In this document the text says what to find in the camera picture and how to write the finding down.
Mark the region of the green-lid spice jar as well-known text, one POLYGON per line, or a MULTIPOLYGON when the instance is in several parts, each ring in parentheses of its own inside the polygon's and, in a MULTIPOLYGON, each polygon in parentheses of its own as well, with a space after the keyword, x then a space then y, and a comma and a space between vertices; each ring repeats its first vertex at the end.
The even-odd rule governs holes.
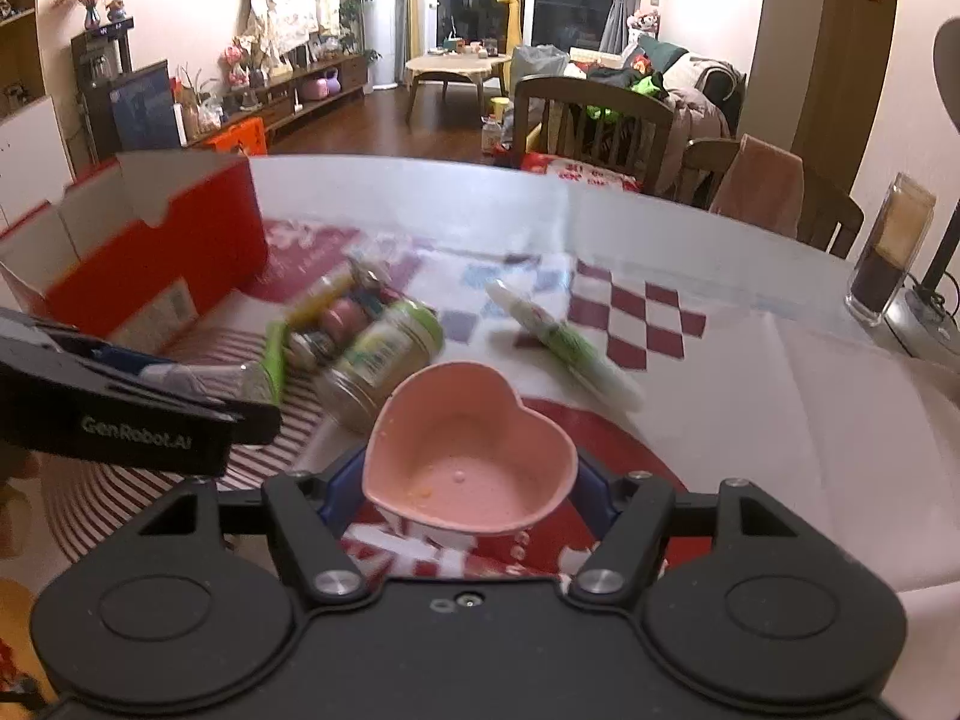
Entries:
POLYGON ((399 299, 314 379, 325 413, 368 434, 394 390, 441 353, 444 333, 425 304, 399 299))

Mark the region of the pink heart-shaped bowl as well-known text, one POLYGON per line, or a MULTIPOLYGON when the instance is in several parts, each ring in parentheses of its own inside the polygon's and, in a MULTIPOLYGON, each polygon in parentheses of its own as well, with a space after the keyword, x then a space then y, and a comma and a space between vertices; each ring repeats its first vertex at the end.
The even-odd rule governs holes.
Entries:
POLYGON ((464 535, 544 520, 578 477, 565 431, 480 362, 433 364, 401 383, 377 417, 361 488, 371 504, 464 535))

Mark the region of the white green glue tube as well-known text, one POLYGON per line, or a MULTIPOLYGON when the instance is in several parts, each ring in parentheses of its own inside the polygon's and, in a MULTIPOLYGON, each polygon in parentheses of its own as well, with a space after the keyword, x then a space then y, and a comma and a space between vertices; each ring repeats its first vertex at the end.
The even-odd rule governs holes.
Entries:
POLYGON ((617 364, 601 355, 599 349, 569 323, 553 317, 537 302, 523 298, 504 281, 488 283, 487 294, 494 305, 543 344, 594 397, 622 413, 633 413, 641 408, 643 392, 640 386, 617 364))

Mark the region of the yellow correction tape dispenser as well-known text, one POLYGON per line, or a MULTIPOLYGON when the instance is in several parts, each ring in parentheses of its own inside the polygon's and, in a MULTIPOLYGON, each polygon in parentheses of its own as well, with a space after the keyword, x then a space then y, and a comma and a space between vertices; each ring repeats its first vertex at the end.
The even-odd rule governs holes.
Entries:
POLYGON ((319 322, 320 314, 329 309, 337 299, 343 298, 353 288, 353 284, 355 277, 348 263, 325 273, 286 310, 286 328, 297 332, 319 322))

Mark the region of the pink figurine toy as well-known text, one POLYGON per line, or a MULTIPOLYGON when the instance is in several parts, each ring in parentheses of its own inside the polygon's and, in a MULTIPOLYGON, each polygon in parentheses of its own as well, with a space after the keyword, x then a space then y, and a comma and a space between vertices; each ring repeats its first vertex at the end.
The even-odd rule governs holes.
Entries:
POLYGON ((394 293, 379 289, 355 289, 337 298, 320 314, 319 332, 324 337, 320 348, 324 355, 338 355, 364 328, 381 319, 394 301, 394 293))

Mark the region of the red white cardboard box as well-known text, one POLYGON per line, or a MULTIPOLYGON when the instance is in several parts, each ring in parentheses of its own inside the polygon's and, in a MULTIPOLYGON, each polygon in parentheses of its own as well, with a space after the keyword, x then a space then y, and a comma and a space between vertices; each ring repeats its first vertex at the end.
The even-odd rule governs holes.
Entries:
POLYGON ((2 236, 28 314, 158 353, 267 265, 251 160, 124 153, 2 236))

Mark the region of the orange gift box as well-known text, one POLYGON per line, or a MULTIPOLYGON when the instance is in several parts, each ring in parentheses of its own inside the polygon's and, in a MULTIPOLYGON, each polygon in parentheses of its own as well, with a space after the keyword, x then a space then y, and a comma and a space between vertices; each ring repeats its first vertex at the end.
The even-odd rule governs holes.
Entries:
POLYGON ((242 156, 267 156, 267 135, 260 117, 247 117, 228 125, 197 143, 197 148, 217 153, 236 153, 242 156))

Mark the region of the wooden TV console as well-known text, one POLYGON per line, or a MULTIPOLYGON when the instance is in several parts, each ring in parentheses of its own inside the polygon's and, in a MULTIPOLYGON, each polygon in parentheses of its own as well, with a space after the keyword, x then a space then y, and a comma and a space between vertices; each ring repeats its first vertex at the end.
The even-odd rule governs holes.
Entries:
POLYGON ((361 55, 332 55, 258 88, 228 91, 223 109, 229 122, 259 117, 265 133, 272 137, 302 117, 358 96, 367 81, 368 64, 361 55))

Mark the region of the dark blue appliance cabinet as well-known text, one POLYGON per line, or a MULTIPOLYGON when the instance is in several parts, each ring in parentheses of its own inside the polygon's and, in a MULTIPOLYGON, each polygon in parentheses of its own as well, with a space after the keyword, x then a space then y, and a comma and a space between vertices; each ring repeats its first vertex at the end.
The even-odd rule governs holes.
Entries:
POLYGON ((166 60, 119 76, 110 83, 109 104, 121 151, 181 146, 166 60))

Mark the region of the red patterned seat cushion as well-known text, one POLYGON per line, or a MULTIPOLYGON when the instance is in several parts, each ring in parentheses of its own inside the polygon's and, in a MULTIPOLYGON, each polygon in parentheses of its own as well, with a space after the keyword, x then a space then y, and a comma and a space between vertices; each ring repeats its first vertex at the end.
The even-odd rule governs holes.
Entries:
POLYGON ((643 188, 643 184, 633 176, 625 176, 605 167, 593 166, 556 154, 526 153, 521 160, 521 171, 619 192, 640 193, 643 188))

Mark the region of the round wooden coffee table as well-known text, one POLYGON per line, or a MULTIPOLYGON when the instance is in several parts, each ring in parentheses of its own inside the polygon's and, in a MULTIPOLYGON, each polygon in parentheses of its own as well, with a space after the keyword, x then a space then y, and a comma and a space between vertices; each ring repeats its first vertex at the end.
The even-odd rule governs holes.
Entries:
POLYGON ((482 57, 480 54, 427 54, 405 62, 409 75, 409 97, 405 109, 405 122, 412 121, 416 96, 423 83, 438 82, 447 88, 451 83, 467 83, 475 88, 477 94, 478 115, 485 117, 485 83, 494 78, 500 85, 500 93, 506 93, 506 68, 509 67, 507 55, 482 57))

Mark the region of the pink cloth on chair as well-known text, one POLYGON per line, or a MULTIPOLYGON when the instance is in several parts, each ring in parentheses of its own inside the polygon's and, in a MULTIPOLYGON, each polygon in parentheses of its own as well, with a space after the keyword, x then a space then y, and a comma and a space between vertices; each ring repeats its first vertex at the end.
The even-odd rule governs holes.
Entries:
POLYGON ((804 190, 804 163, 797 154, 743 135, 709 211, 795 239, 804 190))

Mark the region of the wooden chair with pink cloth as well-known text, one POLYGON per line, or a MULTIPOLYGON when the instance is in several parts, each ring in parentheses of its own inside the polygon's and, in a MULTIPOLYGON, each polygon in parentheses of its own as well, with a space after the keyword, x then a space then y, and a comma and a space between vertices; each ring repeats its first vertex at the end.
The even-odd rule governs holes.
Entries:
POLYGON ((839 259, 848 257, 864 223, 859 205, 800 156, 750 135, 690 140, 674 197, 839 259))

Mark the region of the wooden chair with cushion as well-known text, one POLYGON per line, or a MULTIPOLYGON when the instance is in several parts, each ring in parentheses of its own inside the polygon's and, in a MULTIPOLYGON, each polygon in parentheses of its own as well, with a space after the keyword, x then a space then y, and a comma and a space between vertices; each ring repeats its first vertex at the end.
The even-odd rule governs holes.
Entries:
POLYGON ((672 109, 646 94, 571 76, 528 76, 514 91, 511 165, 558 158, 613 172, 651 193, 673 123, 672 109))

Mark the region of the glass jar with dark contents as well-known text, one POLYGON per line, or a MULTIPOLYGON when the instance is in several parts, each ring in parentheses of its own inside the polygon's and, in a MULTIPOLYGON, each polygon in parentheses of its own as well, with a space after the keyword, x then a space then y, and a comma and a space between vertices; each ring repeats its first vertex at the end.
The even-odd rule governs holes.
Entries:
POLYGON ((905 172, 887 188, 874 226, 853 268, 846 307, 877 327, 918 255, 934 216, 935 197, 905 172))

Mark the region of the sofa with clothes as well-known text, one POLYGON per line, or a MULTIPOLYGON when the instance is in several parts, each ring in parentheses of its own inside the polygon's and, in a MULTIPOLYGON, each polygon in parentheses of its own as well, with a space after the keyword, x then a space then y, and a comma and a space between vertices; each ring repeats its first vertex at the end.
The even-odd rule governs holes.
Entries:
POLYGON ((674 112, 661 174, 677 171, 683 149, 697 138, 732 138, 745 98, 745 75, 724 60, 685 52, 662 78, 674 112))

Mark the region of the yellow giraffe toy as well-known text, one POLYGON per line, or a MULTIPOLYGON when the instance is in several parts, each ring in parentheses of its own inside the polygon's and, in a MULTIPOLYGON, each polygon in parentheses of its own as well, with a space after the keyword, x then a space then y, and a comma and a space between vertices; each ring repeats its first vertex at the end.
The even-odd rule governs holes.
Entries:
POLYGON ((523 43, 523 14, 521 13, 523 0, 496 0, 496 2, 506 7, 506 63, 503 65, 503 80, 505 80, 506 91, 512 94, 512 53, 523 43))

